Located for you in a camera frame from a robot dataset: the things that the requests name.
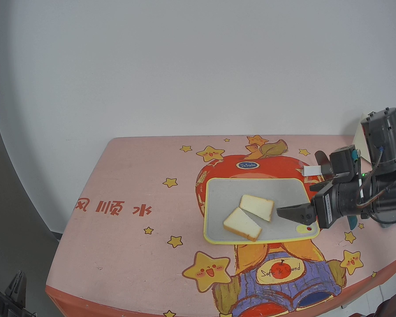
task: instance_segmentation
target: bread slice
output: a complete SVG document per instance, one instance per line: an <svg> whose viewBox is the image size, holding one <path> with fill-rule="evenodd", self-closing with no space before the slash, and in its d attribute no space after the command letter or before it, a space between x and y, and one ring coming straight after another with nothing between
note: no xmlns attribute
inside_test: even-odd
<svg viewBox="0 0 396 317"><path fill-rule="evenodd" d="M223 222L226 230L255 242L262 228L256 224L241 208L236 208Z"/></svg>
<svg viewBox="0 0 396 317"><path fill-rule="evenodd" d="M275 206L275 202L270 199L255 197L251 195L243 195L239 208L246 210L266 221L271 220L271 212Z"/></svg>

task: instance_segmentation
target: blue connector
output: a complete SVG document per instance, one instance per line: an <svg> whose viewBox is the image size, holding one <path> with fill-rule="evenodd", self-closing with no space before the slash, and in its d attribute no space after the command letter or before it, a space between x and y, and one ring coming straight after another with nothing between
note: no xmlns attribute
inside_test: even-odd
<svg viewBox="0 0 396 317"><path fill-rule="evenodd" d="M354 161L358 161L358 151L356 149L354 149L350 155Z"/></svg>

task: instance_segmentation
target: table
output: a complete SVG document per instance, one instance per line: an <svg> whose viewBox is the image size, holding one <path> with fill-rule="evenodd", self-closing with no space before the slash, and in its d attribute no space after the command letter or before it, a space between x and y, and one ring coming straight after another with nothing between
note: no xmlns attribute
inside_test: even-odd
<svg viewBox="0 0 396 317"><path fill-rule="evenodd" d="M75 205L46 292L65 316L313 317L348 303L396 272L396 225L358 218L351 231L344 217L313 240L211 245L203 210L213 177L298 178L311 198L309 186L322 178L299 169L316 164L317 150L328 155L351 143L299 135L113 139ZM267 271L281 259L292 260L293 271Z"/></svg>

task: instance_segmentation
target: white wall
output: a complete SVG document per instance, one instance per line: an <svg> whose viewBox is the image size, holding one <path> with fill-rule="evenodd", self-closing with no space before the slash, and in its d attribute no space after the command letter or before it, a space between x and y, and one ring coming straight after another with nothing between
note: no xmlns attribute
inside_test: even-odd
<svg viewBox="0 0 396 317"><path fill-rule="evenodd" d="M353 134L386 106L396 0L0 0L0 130L55 231L113 137Z"/></svg>

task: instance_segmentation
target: red chinese characters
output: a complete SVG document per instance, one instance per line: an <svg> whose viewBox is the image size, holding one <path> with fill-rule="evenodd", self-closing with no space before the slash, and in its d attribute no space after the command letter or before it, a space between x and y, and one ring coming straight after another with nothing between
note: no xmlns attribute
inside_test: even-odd
<svg viewBox="0 0 396 317"><path fill-rule="evenodd" d="M151 208L152 207L148 207L146 208L146 204L141 204L141 207L133 207L133 209L135 210L132 214L136 214L137 212L139 212L139 216L144 216L145 212L147 213L147 215L151 214Z"/></svg>
<svg viewBox="0 0 396 317"><path fill-rule="evenodd" d="M110 212L111 215L118 216L123 209L122 203L125 203L125 201L100 201L95 211L97 213L103 212L104 214Z"/></svg>
<svg viewBox="0 0 396 317"><path fill-rule="evenodd" d="M90 203L90 199L86 197L81 197L78 199L78 202L76 203L75 209L81 209L83 211L86 211L87 205Z"/></svg>

